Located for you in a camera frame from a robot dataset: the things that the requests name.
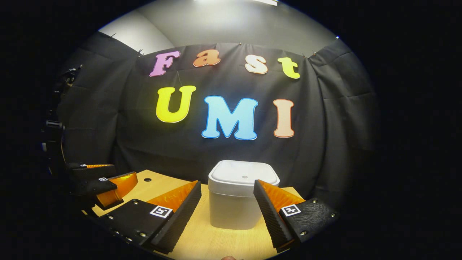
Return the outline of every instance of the black curtain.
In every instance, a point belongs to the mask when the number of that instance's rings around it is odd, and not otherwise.
[[[196,55],[219,51],[221,61],[195,67]],[[180,51],[166,73],[150,77],[156,55]],[[244,67],[247,55],[266,59],[268,72]],[[285,75],[278,58],[289,57],[299,79]],[[184,180],[207,183],[221,160],[264,162],[273,167],[280,186],[293,186],[305,199],[318,197],[341,210],[358,180],[374,174],[372,161],[378,107],[361,62],[335,40],[311,57],[251,44],[218,43],[172,48],[141,56],[102,33],[95,34],[69,59],[82,72],[59,107],[66,126],[67,161],[112,163],[120,174],[149,169]],[[190,108],[178,123],[156,116],[157,91],[174,87],[169,110],[178,110],[179,88],[193,85]],[[243,98],[257,100],[255,140],[201,136],[207,124],[207,96],[221,96],[230,111]],[[275,99],[294,103],[295,134],[278,138]]]

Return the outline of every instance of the white wall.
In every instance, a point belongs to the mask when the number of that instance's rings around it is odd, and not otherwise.
[[[137,10],[129,12],[99,29],[136,51],[148,54],[175,47],[159,29]]]
[[[101,32],[136,51],[201,43],[249,43],[310,56],[335,34],[302,12],[251,0],[157,0],[116,19]]]

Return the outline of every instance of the white lid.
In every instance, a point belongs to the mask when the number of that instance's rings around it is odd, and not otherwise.
[[[218,194],[254,197],[255,180],[279,185],[278,175],[266,163],[225,160],[209,173],[208,189]]]

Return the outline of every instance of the yellow letter u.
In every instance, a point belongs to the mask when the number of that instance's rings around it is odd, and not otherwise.
[[[180,109],[172,113],[169,111],[170,96],[175,92],[174,87],[163,87],[157,91],[159,100],[157,101],[156,115],[160,121],[166,123],[177,123],[185,119],[188,115],[189,104],[191,103],[191,95],[196,91],[194,86],[183,86],[180,88],[182,93]]]

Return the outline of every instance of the colorful foam letter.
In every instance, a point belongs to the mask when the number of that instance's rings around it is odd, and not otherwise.
[[[274,136],[279,138],[292,137],[294,135],[291,124],[293,102],[287,99],[276,99],[273,104],[278,109],[278,128],[274,131]]]
[[[257,56],[257,55],[247,55],[245,57],[245,61],[247,62],[245,64],[245,68],[252,73],[258,73],[258,74],[265,74],[268,72],[268,67],[264,63],[266,63],[265,58],[262,56]]]
[[[157,54],[156,55],[156,65],[154,65],[154,69],[152,70],[151,74],[149,74],[150,77],[155,77],[155,76],[161,76],[165,74],[164,66],[165,68],[170,68],[170,66],[173,63],[173,57],[178,58],[180,56],[179,51],[174,51],[174,52],[167,52],[167,53],[162,53],[162,54]]]
[[[191,103],[191,95],[196,90],[194,86],[183,86],[180,88],[181,101],[180,108],[177,112],[169,111],[170,96],[175,92],[174,87],[163,87],[157,91],[159,99],[157,101],[156,115],[160,121],[166,123],[177,123],[185,119],[188,115],[189,104]]]
[[[205,138],[218,138],[217,122],[220,124],[226,138],[231,136],[232,131],[239,123],[234,137],[239,140],[255,140],[254,112],[258,106],[255,99],[241,99],[231,113],[226,101],[220,96],[208,96],[204,99],[208,104],[208,117],[206,129],[202,132]]]
[[[280,63],[282,63],[282,71],[284,71],[284,74],[286,74],[287,77],[293,78],[293,79],[299,79],[300,78],[300,74],[296,73],[293,70],[293,67],[297,68],[298,64],[293,62],[291,58],[289,58],[289,57],[279,58],[278,61]]]
[[[205,65],[215,65],[221,60],[218,58],[217,50],[205,50],[197,55],[197,59],[194,61],[194,67],[203,67]]]

